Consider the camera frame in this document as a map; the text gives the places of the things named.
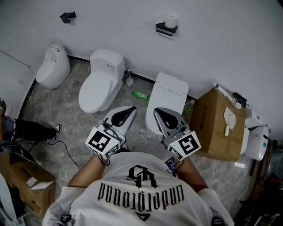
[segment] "gray tile floor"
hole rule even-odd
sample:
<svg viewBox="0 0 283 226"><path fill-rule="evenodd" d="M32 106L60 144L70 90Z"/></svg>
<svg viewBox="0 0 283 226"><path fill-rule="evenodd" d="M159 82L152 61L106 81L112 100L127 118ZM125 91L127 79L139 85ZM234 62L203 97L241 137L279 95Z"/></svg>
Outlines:
<svg viewBox="0 0 283 226"><path fill-rule="evenodd" d="M58 140L64 141L69 153L79 167L82 167L91 157L92 152L86 147L85 141L93 126L97 126L107 111L87 114L80 109L78 95L80 87L88 76L89 64L77 60L70 60L71 73L65 82L55 90L46 89L36 84L32 91L32 104L28 101L22 119L36 121L47 127L63 124L63 131ZM171 157L160 144L161 137L149 131L145 124L145 113L148 101L137 99L131 93L140 91L151 94L153 84L134 78L135 85L128 88L122 86L109 110L125 105L133 105L138 109L135 121L128 132L128 147L131 151L141 151L152 154L162 160ZM37 163L56 177L56 197L60 195L61 187L78 171L70 160L62 143L54 146L46 143L38 144L31 151ZM224 162L191 156L208 186L214 189L232 217L241 206L239 200L245 198L254 183L249 176L251 159L243 156L238 161L242 168L234 162ZM41 220L33 214L27 218L28 225L39 225Z"/></svg>

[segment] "green bottle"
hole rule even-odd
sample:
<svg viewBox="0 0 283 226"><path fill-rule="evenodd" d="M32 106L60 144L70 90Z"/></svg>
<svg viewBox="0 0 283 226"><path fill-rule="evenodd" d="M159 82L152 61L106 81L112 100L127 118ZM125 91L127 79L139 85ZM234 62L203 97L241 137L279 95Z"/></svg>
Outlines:
<svg viewBox="0 0 283 226"><path fill-rule="evenodd" d="M149 95L143 94L141 92L133 92L132 95L135 95L139 99L147 100L149 98Z"/></svg>

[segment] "metal rod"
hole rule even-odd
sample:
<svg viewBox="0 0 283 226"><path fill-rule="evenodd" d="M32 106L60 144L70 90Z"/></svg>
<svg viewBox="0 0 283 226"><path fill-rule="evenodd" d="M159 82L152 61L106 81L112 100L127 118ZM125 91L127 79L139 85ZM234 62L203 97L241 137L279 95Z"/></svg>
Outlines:
<svg viewBox="0 0 283 226"><path fill-rule="evenodd" d="M7 53L3 52L2 50L0 50L0 52L2 52L2 53L4 53L4 54L6 54L7 56L9 56L9 57L11 57L11 58L13 58L12 56L10 56L9 54L7 54ZM27 64L25 64L25 63L23 63L23 62L21 62L21 61L17 60L16 58L13 58L13 59L14 59L14 60L16 60L16 61L18 61L18 62L20 62L20 63L22 63L22 64L24 64L24 65L26 65L27 67L29 67L29 68L30 68L30 66L29 66L29 65L27 65Z"/></svg>

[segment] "black sneaker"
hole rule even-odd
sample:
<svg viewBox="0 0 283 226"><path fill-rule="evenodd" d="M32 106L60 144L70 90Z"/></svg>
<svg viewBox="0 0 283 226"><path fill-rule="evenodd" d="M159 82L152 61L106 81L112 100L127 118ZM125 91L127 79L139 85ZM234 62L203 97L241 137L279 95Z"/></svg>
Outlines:
<svg viewBox="0 0 283 226"><path fill-rule="evenodd" d="M51 140L55 140L55 139L58 137L58 135L61 133L61 131L62 131L62 125L61 125L61 124L58 124L57 126L55 126L54 129L56 130L56 136L54 136L54 138L52 138Z"/></svg>

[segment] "black baseboard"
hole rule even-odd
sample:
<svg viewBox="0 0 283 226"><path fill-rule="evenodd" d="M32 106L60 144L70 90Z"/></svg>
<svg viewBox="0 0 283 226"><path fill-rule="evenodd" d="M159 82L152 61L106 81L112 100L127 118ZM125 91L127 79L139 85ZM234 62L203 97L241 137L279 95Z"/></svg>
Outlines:
<svg viewBox="0 0 283 226"><path fill-rule="evenodd" d="M68 55L68 58L69 58L69 59L74 59L74 60L80 60L80 61L89 63L89 60L84 59L84 58L80 58L80 57L76 57L76 56L74 57L74 56ZM142 79L142 80L144 80L144 81L147 81L147 82L149 82L149 83L151 83L151 84L154 84L154 83L155 83L154 80L148 79L148 78L146 78L146 77L143 77L143 76L140 76L140 75L137 75L137 74L134 74L134 73L132 74L132 76L135 77L135 78L138 78L138 79ZM196 100L196 98L194 98L194 97L192 97L192 96L190 96L190 95L187 95L187 98Z"/></svg>
<svg viewBox="0 0 283 226"><path fill-rule="evenodd" d="M30 89L28 90L28 94L26 95L26 98L25 98L25 100L23 101L23 105L22 105L21 110L20 110L20 112L19 112L18 119L21 119L21 118L22 118L22 116L23 116L23 111L25 110L25 107L26 107L26 105L27 105L28 98L30 97L30 94L31 94L31 92L33 91L35 85L36 85L36 80L33 81L33 83L32 83L32 85L31 85Z"/></svg>

